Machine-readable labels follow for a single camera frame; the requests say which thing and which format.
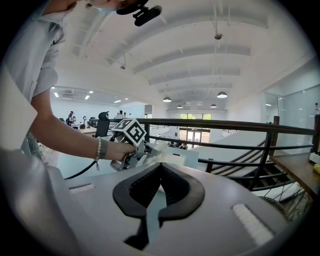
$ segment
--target air vent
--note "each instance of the air vent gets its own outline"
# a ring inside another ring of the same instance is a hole
[[[62,99],[63,100],[67,100],[67,101],[72,101],[74,99],[73,96],[68,96],[68,95],[62,95]]]

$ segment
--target white paper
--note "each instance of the white paper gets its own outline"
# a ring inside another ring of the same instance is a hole
[[[0,69],[0,147],[20,149],[37,111],[31,106],[5,67]]]

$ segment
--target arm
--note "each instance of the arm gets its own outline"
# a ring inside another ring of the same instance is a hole
[[[31,126],[32,135],[50,149],[68,155],[91,158],[97,157],[98,140],[82,134],[56,118],[50,105],[50,90],[32,98],[31,105],[38,112]],[[122,159],[135,148],[128,143],[108,142],[107,160]]]

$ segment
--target yellow object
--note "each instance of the yellow object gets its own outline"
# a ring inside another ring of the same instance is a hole
[[[315,165],[314,165],[314,170],[315,170],[318,174],[320,174],[320,164],[315,164]]]

